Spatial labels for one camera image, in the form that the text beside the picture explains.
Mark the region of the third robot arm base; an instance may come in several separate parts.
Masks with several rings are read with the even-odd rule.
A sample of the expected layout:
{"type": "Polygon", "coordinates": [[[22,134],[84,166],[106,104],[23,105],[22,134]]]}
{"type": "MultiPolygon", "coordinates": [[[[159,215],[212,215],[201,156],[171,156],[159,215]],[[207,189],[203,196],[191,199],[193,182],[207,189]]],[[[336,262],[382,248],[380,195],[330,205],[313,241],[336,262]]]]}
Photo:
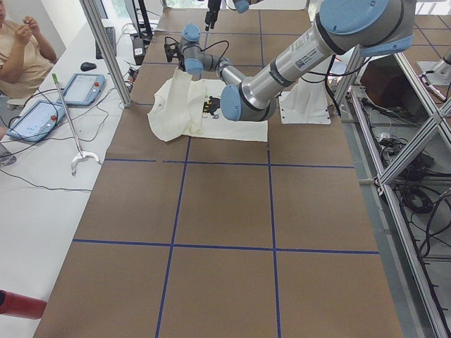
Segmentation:
{"type": "Polygon", "coordinates": [[[424,73],[435,74],[450,79],[450,49],[439,61],[418,61],[420,69],[424,73]]]}

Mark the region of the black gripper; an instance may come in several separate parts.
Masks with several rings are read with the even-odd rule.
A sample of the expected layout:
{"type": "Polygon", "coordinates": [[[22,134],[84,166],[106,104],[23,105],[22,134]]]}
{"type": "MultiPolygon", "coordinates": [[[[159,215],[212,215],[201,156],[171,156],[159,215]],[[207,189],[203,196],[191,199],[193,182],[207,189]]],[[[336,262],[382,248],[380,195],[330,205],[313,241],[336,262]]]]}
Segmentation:
{"type": "Polygon", "coordinates": [[[221,8],[221,0],[208,0],[209,11],[205,16],[205,30],[213,30],[218,19],[218,11],[221,8]]]}
{"type": "Polygon", "coordinates": [[[178,59],[178,67],[179,67],[179,69],[182,70],[183,72],[186,71],[186,69],[185,69],[185,61],[184,61],[183,58],[179,58],[179,59],[178,59]]]}

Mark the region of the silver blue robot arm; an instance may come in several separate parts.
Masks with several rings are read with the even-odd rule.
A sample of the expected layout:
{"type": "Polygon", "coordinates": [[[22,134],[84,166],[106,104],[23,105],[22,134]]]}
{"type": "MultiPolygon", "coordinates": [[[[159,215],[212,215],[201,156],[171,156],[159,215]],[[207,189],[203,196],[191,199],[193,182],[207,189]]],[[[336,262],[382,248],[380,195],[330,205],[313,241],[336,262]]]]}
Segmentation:
{"type": "MultiPolygon", "coordinates": [[[[238,13],[246,12],[251,5],[258,4],[261,0],[233,0],[235,10],[238,13]]],[[[208,11],[205,15],[205,30],[209,31],[214,29],[216,21],[218,20],[218,14],[221,8],[221,0],[208,0],[208,11]]]]}
{"type": "Polygon", "coordinates": [[[231,121],[261,122],[276,109],[276,95],[332,55],[355,46],[363,57],[396,54],[413,41],[415,1],[323,1],[312,26],[255,76],[199,46],[200,30],[186,25],[178,45],[184,70],[215,72],[226,84],[220,109],[231,121]]]}

